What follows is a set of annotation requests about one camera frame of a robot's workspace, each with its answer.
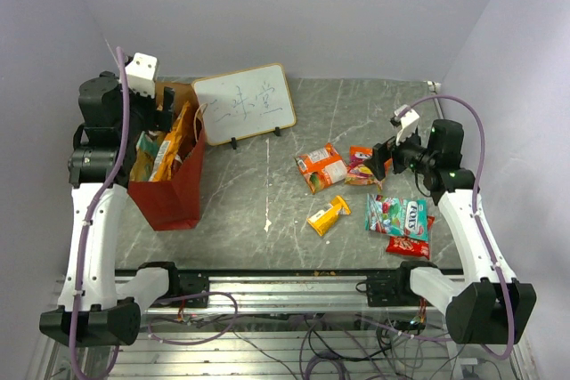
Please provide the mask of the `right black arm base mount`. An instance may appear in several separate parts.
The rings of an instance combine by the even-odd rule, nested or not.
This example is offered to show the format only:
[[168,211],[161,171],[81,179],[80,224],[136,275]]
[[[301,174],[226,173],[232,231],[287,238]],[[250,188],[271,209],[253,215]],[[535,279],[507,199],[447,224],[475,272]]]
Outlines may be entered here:
[[416,268],[436,268],[427,261],[404,261],[397,269],[375,271],[355,285],[358,293],[366,295],[369,307],[419,306],[420,296],[411,291],[411,271]]

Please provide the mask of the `gold teal snack bag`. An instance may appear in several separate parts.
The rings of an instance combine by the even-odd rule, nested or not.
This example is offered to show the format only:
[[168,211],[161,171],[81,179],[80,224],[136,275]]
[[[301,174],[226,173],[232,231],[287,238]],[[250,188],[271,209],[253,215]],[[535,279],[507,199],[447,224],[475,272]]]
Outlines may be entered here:
[[161,131],[141,133],[135,146],[135,162],[129,175],[131,182],[147,182],[150,179],[155,159],[166,135]]

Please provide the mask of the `red brown paper bag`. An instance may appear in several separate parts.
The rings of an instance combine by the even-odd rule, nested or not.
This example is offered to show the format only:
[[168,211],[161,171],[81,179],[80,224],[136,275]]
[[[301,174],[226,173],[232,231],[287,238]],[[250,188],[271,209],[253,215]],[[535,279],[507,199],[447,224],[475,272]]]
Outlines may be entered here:
[[157,102],[164,90],[175,93],[173,107],[179,114],[190,106],[189,137],[191,151],[182,156],[182,165],[172,179],[160,182],[130,182],[128,195],[155,231],[188,230],[200,221],[200,177],[206,149],[206,132],[201,107],[190,84],[156,83]]

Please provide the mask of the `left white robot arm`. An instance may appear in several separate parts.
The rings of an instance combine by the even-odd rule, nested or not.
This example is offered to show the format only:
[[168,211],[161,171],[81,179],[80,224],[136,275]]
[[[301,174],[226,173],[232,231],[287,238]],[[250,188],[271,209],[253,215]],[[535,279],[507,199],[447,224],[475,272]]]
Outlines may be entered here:
[[144,263],[119,286],[115,256],[136,144],[142,133],[166,131],[167,107],[156,107],[156,78],[103,72],[79,87],[83,116],[68,161],[73,229],[66,279],[56,309],[41,314],[40,331],[68,347],[132,344],[141,318],[155,302],[171,306],[182,285],[172,262]]

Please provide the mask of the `orange white snack packet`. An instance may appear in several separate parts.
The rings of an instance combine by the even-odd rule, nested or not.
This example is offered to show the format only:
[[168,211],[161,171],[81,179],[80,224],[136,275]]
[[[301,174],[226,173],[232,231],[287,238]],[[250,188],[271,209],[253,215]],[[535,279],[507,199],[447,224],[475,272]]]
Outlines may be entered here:
[[312,194],[343,182],[347,175],[344,159],[330,142],[323,148],[296,156],[295,162]]

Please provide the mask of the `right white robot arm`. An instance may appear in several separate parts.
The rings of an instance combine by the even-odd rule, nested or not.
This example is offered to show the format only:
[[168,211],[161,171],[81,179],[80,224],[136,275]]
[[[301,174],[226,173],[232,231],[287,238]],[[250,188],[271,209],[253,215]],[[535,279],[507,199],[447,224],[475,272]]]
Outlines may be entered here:
[[457,344],[517,344],[525,330],[536,293],[522,283],[502,257],[486,221],[474,173],[461,166],[463,127],[437,119],[428,142],[421,143],[416,119],[392,118],[395,136],[374,146],[366,165],[382,179],[385,163],[399,174],[422,177],[434,204],[448,224],[458,250],[464,281],[459,284],[429,262],[404,262],[394,281],[394,298],[402,304],[421,297],[445,318]]

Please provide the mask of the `orange chip bag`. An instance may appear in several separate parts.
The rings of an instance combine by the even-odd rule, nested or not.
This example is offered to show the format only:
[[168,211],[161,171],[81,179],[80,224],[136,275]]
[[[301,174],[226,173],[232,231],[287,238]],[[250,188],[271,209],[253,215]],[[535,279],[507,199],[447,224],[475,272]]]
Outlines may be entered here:
[[195,109],[187,101],[177,116],[171,131],[162,141],[151,171],[151,182],[166,182],[174,178],[194,144]]

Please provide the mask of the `orange Fox's fruits candy bag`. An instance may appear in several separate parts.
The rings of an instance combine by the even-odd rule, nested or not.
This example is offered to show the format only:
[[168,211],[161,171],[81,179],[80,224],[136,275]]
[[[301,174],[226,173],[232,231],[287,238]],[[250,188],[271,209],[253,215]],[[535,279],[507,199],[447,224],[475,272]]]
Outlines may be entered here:
[[350,147],[345,184],[354,186],[376,185],[378,190],[382,189],[382,181],[379,181],[372,171],[364,164],[365,160],[371,158],[372,152],[372,148],[369,147]]

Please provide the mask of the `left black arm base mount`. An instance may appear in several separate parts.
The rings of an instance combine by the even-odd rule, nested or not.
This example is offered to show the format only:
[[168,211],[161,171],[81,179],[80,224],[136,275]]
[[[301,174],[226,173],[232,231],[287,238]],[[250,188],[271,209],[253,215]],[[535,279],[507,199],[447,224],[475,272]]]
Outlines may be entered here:
[[163,298],[173,302],[175,297],[197,295],[197,297],[186,299],[184,306],[191,309],[205,309],[208,306],[207,292],[209,289],[209,277],[206,273],[181,270],[178,271],[178,285],[169,288]]

